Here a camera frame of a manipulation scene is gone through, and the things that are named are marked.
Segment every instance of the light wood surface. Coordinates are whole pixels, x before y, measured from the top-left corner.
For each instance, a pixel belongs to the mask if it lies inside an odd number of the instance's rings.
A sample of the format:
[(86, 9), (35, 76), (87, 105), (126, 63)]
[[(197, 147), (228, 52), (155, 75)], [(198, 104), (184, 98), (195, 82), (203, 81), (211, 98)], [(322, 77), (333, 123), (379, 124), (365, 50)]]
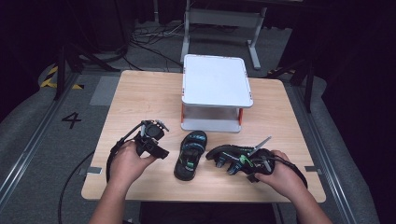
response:
[[(254, 147), (265, 137), (268, 149), (285, 152), (305, 175), (310, 192), (321, 203), (326, 200), (316, 172), (306, 172), (313, 166), (302, 132), (283, 84), (279, 80), (250, 78), (254, 104), (244, 110), (240, 133), (207, 133), (206, 153), (210, 149), (233, 144)], [(102, 130), (91, 166), (102, 167), (100, 175), (88, 174), (82, 196), (100, 199), (106, 186), (106, 160), (110, 149), (141, 120), (160, 119), (170, 132), (159, 146), (170, 151), (164, 160), (156, 160), (131, 186), (127, 199), (169, 202), (240, 202), (275, 203), (289, 200), (263, 183), (250, 183), (239, 172), (227, 175), (228, 165), (216, 168), (205, 154), (192, 181), (180, 181), (174, 168), (180, 142), (189, 133), (180, 128), (182, 74), (124, 71), (121, 74), (106, 123)]]

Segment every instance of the sandal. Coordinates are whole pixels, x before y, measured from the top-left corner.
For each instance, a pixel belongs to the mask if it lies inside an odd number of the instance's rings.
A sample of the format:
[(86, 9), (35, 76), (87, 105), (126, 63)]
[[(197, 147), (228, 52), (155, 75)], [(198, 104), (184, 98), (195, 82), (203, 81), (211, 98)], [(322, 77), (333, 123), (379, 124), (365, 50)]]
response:
[(175, 166), (175, 177), (179, 180), (189, 181), (195, 176), (198, 162), (205, 152), (207, 143), (206, 133), (194, 131), (187, 134), (180, 145), (180, 154)]

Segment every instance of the gray carpet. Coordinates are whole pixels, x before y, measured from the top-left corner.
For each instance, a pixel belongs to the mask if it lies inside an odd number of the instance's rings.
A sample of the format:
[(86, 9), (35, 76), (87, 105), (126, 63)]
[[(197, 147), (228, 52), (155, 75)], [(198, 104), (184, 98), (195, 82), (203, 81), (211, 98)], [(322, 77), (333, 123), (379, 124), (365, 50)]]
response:
[[(158, 24), (146, 23), (143, 26), (158, 26)], [(223, 30), (214, 28), (196, 28), (191, 33), (190, 53), (240, 57), (245, 60), (250, 77), (264, 77), (268, 70), (276, 68), (291, 30), (262, 30), (257, 44), (262, 64), (260, 71), (252, 68), (248, 55), (245, 41), (250, 32), (245, 29), (236, 29), (234, 32), (224, 33)], [(174, 35), (144, 46), (158, 50), (161, 54), (178, 62), (181, 44), (182, 36)], [(177, 63), (137, 46), (129, 48), (126, 58), (143, 70), (181, 72)], [(123, 59), (110, 64), (120, 69), (130, 69), (130, 65)], [(50, 64), (48, 68), (43, 68), (40, 84), (49, 69), (51, 69)], [(71, 90), (66, 95), (21, 181), (2, 210), (0, 223), (57, 222), (58, 202), (64, 183), (78, 163), (95, 150), (119, 76), (120, 73), (104, 72), (94, 64), (86, 65), (76, 82), (84, 85), (84, 89)], [(301, 95), (298, 92), (303, 90), (304, 86), (292, 87), (288, 83), (289, 78), (290, 76), (285, 75), (280, 79), (285, 83), (314, 163), (323, 170), (317, 144), (308, 128), (306, 112), (299, 106)], [(325, 86), (326, 83), (323, 80), (315, 78), (312, 114), (308, 116), (318, 127), (318, 133), (351, 204), (356, 223), (379, 223), (367, 185), (350, 158), (342, 137), (321, 101), (320, 95)], [(29, 143), (40, 120), (44, 118), (47, 109), (53, 104), (54, 93), (53, 88), (41, 88), (40, 92), (23, 102), (0, 124), (1, 181), (6, 179), (12, 165)], [(77, 119), (81, 121), (75, 122), (71, 128), (72, 122), (63, 121), (63, 119), (73, 113), (78, 113)], [(88, 167), (90, 161), (91, 158), (88, 158), (82, 167)], [(322, 208), (334, 223), (345, 223), (326, 174), (320, 175), (320, 180), (327, 195), (326, 202), (321, 204)], [(96, 206), (96, 202), (89, 202), (81, 197), (83, 181), (84, 176), (73, 174), (67, 185), (62, 206), (63, 223), (87, 223)], [(278, 216), (278, 223), (296, 223), (295, 210), (291, 204), (282, 203), (278, 208), (281, 214)], [(135, 223), (138, 223), (138, 210), (139, 202), (128, 202), (125, 219), (132, 218)]]

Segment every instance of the black pants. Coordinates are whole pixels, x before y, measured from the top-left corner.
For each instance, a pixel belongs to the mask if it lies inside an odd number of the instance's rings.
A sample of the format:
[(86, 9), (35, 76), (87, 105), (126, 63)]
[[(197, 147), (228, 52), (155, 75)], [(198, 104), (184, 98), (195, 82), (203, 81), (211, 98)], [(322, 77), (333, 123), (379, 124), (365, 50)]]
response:
[(270, 203), (148, 203), (140, 207), (141, 224), (276, 223)]

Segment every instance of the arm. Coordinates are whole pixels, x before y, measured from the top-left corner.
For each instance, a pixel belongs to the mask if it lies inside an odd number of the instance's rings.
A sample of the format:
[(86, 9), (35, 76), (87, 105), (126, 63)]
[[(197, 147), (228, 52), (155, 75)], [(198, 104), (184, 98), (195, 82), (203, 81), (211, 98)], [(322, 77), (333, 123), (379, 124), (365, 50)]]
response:
[[(273, 152), (289, 161), (285, 153), (276, 150)], [(271, 175), (255, 174), (255, 177), (261, 182), (270, 185), (276, 192), (287, 197), (296, 208), (297, 217), (301, 223), (332, 223), (305, 187), (300, 177), (281, 162), (276, 162), (276, 168)]]
[(134, 142), (126, 142), (111, 164), (110, 180), (90, 223), (122, 223), (125, 197), (129, 187), (155, 160), (152, 156), (140, 158), (136, 153)]

